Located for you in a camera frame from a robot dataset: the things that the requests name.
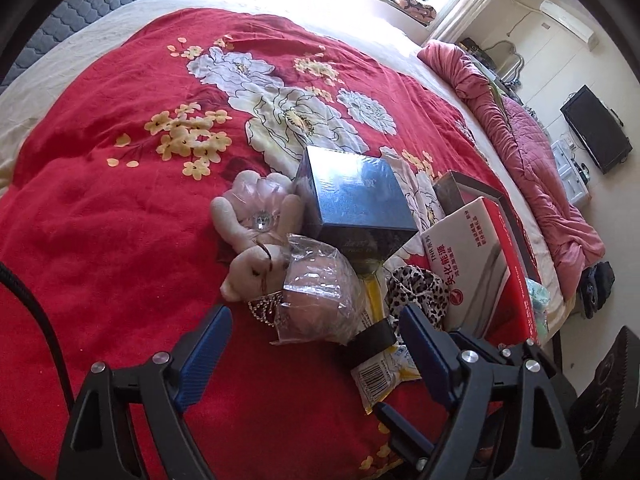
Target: television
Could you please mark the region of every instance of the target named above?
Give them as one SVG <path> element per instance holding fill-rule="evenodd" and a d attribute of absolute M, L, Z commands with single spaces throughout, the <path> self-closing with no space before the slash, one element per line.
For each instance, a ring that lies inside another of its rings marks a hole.
<path fill-rule="evenodd" d="M 602 173 L 624 162 L 633 149 L 617 117 L 588 86 L 580 88 L 560 111 Z"/>

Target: metal bolt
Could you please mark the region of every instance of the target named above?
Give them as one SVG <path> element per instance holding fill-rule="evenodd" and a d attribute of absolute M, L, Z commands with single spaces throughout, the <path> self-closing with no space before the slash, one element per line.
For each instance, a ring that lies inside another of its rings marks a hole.
<path fill-rule="evenodd" d="M 157 365 L 163 365 L 169 360 L 169 354 L 167 352 L 158 352 L 151 358 L 151 360 Z"/>
<path fill-rule="evenodd" d="M 462 352 L 462 360 L 467 363 L 475 363 L 478 361 L 478 354 L 476 354 L 473 350 L 465 350 Z"/>
<path fill-rule="evenodd" d="M 416 471 L 422 471 L 426 465 L 427 465 L 427 459 L 419 458 L 418 462 L 415 463 L 415 469 Z"/>
<path fill-rule="evenodd" d="M 533 359 L 527 360 L 524 365 L 527 367 L 527 370 L 529 370 L 529 372 L 536 373 L 540 371 L 540 363 L 538 361 L 534 361 Z"/>
<path fill-rule="evenodd" d="M 102 361 L 98 361 L 97 363 L 91 365 L 91 373 L 99 374 L 100 372 L 103 372 L 106 367 L 106 364 L 104 364 Z"/>

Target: blue box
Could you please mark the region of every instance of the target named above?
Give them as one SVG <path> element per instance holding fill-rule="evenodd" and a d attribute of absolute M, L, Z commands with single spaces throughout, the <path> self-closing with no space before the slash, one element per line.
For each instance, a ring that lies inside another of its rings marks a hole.
<path fill-rule="evenodd" d="M 295 184 L 305 203 L 302 234 L 337 248 L 358 274 L 375 272 L 418 232 L 381 158 L 308 146 Z"/>

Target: air conditioner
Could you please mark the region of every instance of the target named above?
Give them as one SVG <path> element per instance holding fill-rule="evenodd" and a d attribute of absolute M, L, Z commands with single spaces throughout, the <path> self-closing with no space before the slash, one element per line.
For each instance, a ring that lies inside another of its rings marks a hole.
<path fill-rule="evenodd" d="M 593 30 L 591 30 L 584 22 L 555 3 L 545 0 L 540 4 L 540 11 L 568 28 L 587 44 L 589 50 L 593 50 L 598 44 L 598 37 Z"/>

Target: beige plush toy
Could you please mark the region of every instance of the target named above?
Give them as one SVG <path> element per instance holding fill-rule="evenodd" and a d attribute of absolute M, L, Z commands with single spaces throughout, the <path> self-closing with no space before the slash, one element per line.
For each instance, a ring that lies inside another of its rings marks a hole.
<path fill-rule="evenodd" d="M 220 237 L 238 254 L 220 286 L 226 301 L 251 301 L 282 289 L 289 267 L 287 234 L 298 234 L 304 206 L 284 175 L 241 171 L 231 190 L 211 201 Z"/>

